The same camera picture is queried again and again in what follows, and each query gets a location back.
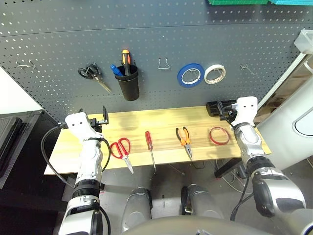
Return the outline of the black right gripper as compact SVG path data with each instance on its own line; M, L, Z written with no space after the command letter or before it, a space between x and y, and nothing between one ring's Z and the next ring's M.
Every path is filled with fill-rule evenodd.
M231 105L237 103L236 100L217 101L217 107L220 113L220 120L224 120L224 116L233 122L237 116L236 108L232 108Z

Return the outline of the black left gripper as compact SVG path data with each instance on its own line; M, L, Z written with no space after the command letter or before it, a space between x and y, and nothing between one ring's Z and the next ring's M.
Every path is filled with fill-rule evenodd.
M103 106L102 115L103 120L97 120L96 118L89 120L91 127L98 133L102 132L102 125L107 125L109 123L109 116L105 106Z

